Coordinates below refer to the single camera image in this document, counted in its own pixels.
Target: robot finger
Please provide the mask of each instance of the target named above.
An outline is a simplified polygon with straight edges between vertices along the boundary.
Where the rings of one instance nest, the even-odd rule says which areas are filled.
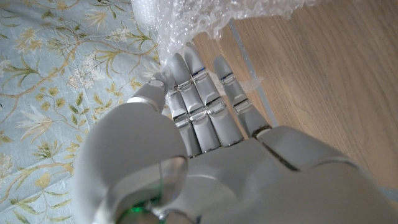
[[[187,113],[173,119],[183,137],[188,155],[193,157],[220,147],[213,124],[183,58],[180,54],[175,54],[167,65],[176,84],[175,91],[169,98],[169,101],[175,101],[169,103],[170,109],[174,111],[174,105],[180,105],[181,101],[187,109]]]
[[[228,147],[242,141],[243,135],[220,97],[197,50],[187,47],[184,57],[222,146]]]
[[[256,137],[261,131],[270,129],[271,126],[243,92],[241,85],[224,57],[217,56],[213,65],[217,77],[223,84],[225,93],[238,116],[239,122],[248,136]]]

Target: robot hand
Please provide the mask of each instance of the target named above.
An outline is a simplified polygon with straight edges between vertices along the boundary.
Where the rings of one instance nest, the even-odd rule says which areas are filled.
[[[214,68],[244,140],[198,53],[168,64],[91,130],[72,197],[79,223],[397,223],[359,167],[289,127],[271,128],[223,57]]]

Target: floral fabric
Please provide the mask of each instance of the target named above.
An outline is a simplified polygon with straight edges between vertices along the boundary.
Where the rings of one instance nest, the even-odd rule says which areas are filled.
[[[0,223],[73,223],[85,136],[159,70],[130,0],[0,0]]]

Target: plastic packaging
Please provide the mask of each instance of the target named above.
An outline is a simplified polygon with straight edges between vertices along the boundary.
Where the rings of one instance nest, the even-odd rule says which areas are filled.
[[[157,31],[162,65],[200,32],[212,39],[230,19],[287,16],[320,0],[132,0],[137,21]]]

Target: leaf pattern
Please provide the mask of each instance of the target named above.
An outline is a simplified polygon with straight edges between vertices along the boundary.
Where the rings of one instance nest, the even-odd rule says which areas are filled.
[[[154,37],[130,1],[0,2],[0,222],[75,222],[80,147],[159,71]]]

